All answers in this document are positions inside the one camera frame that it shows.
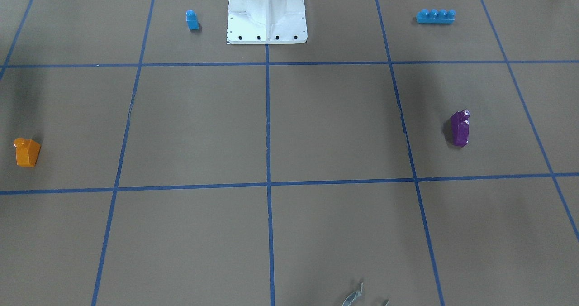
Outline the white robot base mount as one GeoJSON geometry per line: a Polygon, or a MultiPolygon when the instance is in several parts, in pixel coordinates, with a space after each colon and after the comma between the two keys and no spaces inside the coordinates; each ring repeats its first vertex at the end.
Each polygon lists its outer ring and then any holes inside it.
{"type": "Polygon", "coordinates": [[[308,40],[305,0],[228,0],[226,43],[303,44],[308,40]]]}

